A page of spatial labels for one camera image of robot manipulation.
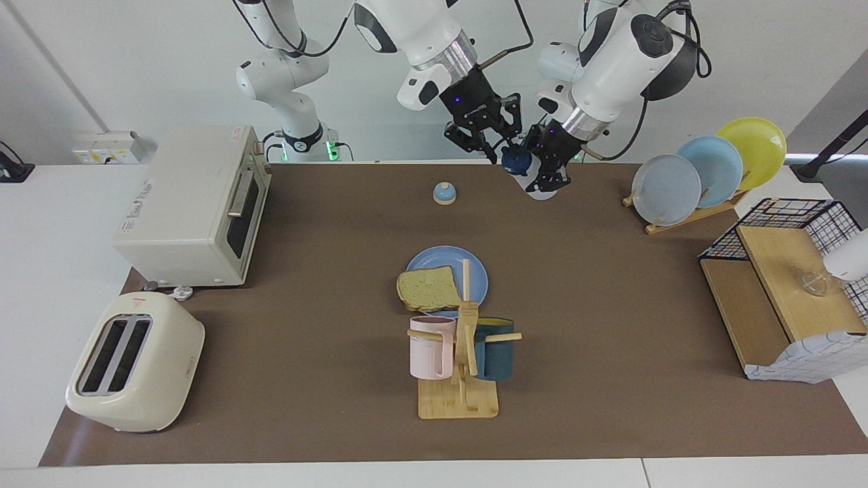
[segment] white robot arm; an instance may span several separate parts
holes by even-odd
[[[472,42],[449,12],[455,2],[358,0],[354,21],[375,51],[406,54],[411,69],[398,92],[402,105],[422,110],[439,98],[453,116],[444,135],[465,151],[483,151],[496,162],[483,131],[494,129],[512,145],[522,127],[521,97],[495,93],[477,64]]]
[[[678,11],[675,7],[689,10],[690,2],[671,2],[669,8]],[[699,46],[659,16],[629,6],[604,10],[578,49],[554,43],[543,52],[541,71],[557,77],[543,82],[536,101],[551,121],[533,126],[521,150],[503,151],[504,167],[532,197],[544,200],[569,184],[567,163],[587,150],[585,144],[603,134],[627,103],[640,96],[667,98],[690,81]]]
[[[267,103],[281,122],[284,154],[293,162],[328,161],[339,157],[337,133],[317,116],[313,100],[294,91],[328,73],[328,56],[303,53],[322,46],[299,27],[293,0],[235,0],[235,6],[263,46],[261,59],[245,61],[235,79],[244,95]]]

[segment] green light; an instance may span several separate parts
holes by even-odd
[[[338,151],[337,146],[335,146],[333,142],[326,141],[325,145],[325,148],[328,150],[329,161],[337,161],[340,159],[340,151]]]

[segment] oven door window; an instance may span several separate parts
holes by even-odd
[[[259,196],[260,185],[256,182],[256,178],[253,178],[250,180],[250,188],[247,191],[247,198],[244,200],[244,209],[241,211],[241,216],[230,219],[231,222],[229,223],[226,240],[238,259],[241,259],[241,254],[244,252],[244,245],[247,242],[247,231],[253,222],[253,211],[256,208],[256,200]]]

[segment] white microwave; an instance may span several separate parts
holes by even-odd
[[[175,129],[154,155],[112,245],[160,287],[240,285],[269,173],[250,126]]]

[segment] slice of bread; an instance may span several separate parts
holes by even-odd
[[[461,305],[451,266],[404,271],[398,275],[398,297],[411,312],[451,310]]]

